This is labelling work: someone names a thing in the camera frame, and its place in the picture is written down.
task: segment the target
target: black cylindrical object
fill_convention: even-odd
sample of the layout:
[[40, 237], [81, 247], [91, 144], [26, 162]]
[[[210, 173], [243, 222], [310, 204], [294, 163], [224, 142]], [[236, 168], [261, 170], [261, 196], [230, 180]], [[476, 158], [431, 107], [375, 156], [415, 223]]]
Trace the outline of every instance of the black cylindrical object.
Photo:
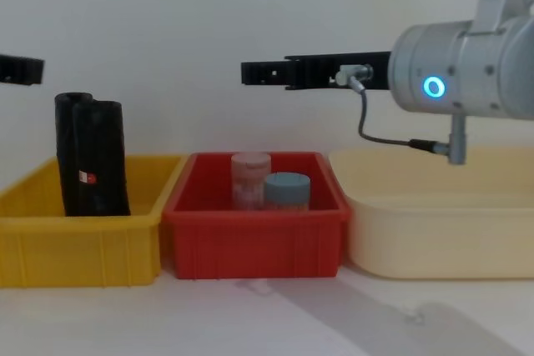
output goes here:
[[78, 165], [74, 142], [73, 108], [78, 103], [91, 102], [90, 93], [60, 93], [56, 104], [56, 154], [66, 216], [79, 216]]
[[80, 103], [73, 111], [83, 216], [129, 216], [120, 103]]

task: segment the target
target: plastic container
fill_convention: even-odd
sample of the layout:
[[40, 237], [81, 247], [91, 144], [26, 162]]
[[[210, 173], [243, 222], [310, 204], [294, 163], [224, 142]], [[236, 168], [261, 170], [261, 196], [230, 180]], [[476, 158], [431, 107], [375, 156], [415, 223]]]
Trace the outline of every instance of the plastic container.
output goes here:
[[350, 258], [388, 278], [534, 278], [533, 148], [472, 148], [466, 166], [402, 148], [332, 153], [355, 208]]
[[147, 285], [159, 222], [185, 156], [130, 156], [130, 217], [65, 218], [57, 161], [0, 195], [0, 287]]
[[267, 210], [308, 210], [310, 177], [297, 173], [274, 173], [264, 181], [264, 208]]
[[261, 210], [264, 179], [270, 174], [267, 153], [236, 153], [232, 156], [232, 194], [237, 210]]
[[271, 153], [273, 171], [312, 180], [310, 210], [232, 209], [232, 153], [189, 158], [164, 211], [173, 231], [176, 276], [334, 277], [350, 208], [318, 153]]

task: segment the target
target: white table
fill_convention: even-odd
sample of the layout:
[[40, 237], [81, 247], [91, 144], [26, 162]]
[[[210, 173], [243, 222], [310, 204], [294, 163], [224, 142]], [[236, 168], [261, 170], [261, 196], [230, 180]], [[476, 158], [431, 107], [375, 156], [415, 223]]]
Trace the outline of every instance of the white table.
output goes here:
[[178, 281], [0, 291], [6, 356], [534, 355], [534, 282]]

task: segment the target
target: light blue jar lid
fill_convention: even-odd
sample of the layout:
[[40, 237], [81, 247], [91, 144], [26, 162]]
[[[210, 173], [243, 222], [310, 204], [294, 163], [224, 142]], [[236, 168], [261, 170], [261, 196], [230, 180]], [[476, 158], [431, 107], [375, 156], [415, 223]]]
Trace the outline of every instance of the light blue jar lid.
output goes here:
[[282, 205], [307, 204], [310, 201], [310, 177], [297, 173], [274, 173], [264, 181], [264, 200]]

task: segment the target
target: blue indicator light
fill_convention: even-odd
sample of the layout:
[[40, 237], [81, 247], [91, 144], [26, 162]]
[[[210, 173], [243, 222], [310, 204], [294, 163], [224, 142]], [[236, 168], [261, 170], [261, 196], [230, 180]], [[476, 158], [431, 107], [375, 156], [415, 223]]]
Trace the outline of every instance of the blue indicator light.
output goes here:
[[446, 92], [446, 85], [441, 78], [428, 77], [423, 82], [423, 91], [434, 99], [442, 98]]

